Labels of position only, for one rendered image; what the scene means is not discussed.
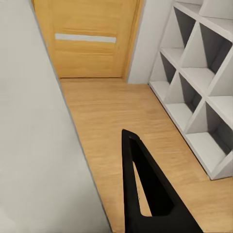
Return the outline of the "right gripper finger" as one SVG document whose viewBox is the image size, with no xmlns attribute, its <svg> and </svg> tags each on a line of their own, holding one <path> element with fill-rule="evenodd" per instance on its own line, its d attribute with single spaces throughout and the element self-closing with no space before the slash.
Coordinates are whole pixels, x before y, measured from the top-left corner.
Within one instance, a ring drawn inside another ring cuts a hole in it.
<svg viewBox="0 0 233 233">
<path fill-rule="evenodd" d="M 122 130 L 125 233 L 203 233 L 141 138 Z M 140 211 L 135 163 L 152 216 Z"/>
</svg>

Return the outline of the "camera tripod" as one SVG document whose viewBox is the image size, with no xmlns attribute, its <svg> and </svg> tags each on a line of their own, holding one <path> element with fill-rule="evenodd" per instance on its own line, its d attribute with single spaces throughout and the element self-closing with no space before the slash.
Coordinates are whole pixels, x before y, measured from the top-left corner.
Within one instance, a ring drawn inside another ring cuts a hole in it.
<svg viewBox="0 0 233 233">
<path fill-rule="evenodd" d="M 0 0 L 0 233 L 113 233 L 31 0 Z"/>
</svg>

